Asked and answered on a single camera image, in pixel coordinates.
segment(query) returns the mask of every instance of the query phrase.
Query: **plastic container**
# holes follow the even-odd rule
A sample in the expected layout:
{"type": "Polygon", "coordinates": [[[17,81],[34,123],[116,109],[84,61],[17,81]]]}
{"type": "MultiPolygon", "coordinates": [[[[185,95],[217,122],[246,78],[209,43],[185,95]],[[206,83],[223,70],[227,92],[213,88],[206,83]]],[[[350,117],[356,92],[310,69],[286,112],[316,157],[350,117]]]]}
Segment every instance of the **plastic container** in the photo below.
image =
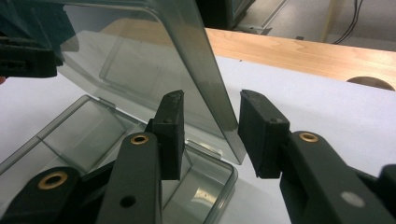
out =
{"type": "Polygon", "coordinates": [[[26,182],[55,166],[82,175],[143,132],[166,93],[185,92],[180,181],[163,181],[164,223],[213,223],[246,151],[194,1],[11,1],[3,33],[51,48],[82,96],[0,165],[1,214],[26,182]]]}

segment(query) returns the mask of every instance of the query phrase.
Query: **wooden surface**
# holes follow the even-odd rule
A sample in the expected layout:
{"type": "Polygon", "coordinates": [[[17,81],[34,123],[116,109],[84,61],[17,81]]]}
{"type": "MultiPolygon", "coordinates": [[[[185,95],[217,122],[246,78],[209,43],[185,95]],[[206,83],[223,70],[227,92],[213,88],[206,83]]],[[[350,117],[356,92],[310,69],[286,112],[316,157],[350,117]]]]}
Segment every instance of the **wooden surface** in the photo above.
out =
{"type": "Polygon", "coordinates": [[[396,52],[206,29],[216,55],[348,80],[376,77],[396,89],[396,52]]]}

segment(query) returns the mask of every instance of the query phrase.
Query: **plastic box lid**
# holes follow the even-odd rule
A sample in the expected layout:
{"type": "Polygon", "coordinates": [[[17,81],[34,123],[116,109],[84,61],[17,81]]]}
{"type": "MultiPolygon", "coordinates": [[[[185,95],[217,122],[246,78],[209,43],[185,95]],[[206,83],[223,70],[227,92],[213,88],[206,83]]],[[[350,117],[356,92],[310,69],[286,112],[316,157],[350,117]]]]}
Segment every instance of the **plastic box lid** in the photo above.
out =
{"type": "Polygon", "coordinates": [[[244,159],[194,0],[17,0],[8,7],[5,17],[53,49],[63,61],[58,71],[89,94],[147,122],[166,93],[183,90],[189,144],[237,164],[244,159]]]}

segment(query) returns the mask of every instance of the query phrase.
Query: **screw hole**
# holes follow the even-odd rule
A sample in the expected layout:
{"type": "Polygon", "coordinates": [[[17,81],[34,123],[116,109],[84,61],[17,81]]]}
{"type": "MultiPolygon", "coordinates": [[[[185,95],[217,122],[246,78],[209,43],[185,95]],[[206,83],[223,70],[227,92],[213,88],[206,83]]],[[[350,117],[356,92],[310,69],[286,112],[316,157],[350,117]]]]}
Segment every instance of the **screw hole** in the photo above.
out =
{"type": "Polygon", "coordinates": [[[141,135],[133,137],[131,139],[131,143],[134,144],[134,145],[141,145],[141,144],[147,143],[148,140],[149,140],[148,136],[145,136],[145,135],[141,134],[141,135]]]}
{"type": "Polygon", "coordinates": [[[319,140],[318,137],[312,133],[300,133],[299,136],[305,142],[315,143],[319,140]]]}
{"type": "Polygon", "coordinates": [[[61,177],[59,175],[50,177],[48,180],[46,180],[46,185],[53,185],[61,181],[61,177]]]}
{"type": "Polygon", "coordinates": [[[39,189],[55,189],[61,186],[67,180],[67,173],[63,171],[57,171],[49,175],[44,176],[40,182],[38,182],[39,189]]]}
{"type": "Polygon", "coordinates": [[[136,198],[134,196],[125,196],[120,201],[121,207],[124,207],[124,208],[131,207],[135,203],[136,203],[136,198]]]}

